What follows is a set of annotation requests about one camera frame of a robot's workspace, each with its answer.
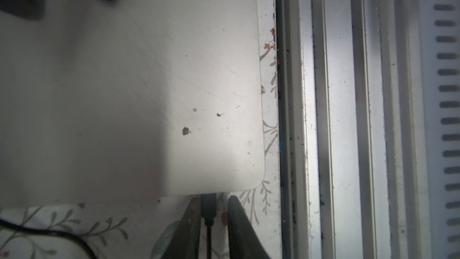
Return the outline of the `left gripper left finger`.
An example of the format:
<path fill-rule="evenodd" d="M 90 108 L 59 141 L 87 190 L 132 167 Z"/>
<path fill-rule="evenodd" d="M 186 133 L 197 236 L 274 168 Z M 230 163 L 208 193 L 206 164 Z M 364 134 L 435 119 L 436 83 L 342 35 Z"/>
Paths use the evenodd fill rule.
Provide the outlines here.
<path fill-rule="evenodd" d="M 162 259 L 197 259 L 200 249 L 201 200 L 194 197 L 189 202 L 179 225 L 168 244 Z"/>

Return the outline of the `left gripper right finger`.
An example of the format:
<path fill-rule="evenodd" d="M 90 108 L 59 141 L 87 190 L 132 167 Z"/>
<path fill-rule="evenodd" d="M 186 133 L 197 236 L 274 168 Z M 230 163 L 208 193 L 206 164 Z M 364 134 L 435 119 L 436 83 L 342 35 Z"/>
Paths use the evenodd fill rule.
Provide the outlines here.
<path fill-rule="evenodd" d="M 239 199 L 228 199 L 228 238 L 231 259 L 269 259 Z"/>

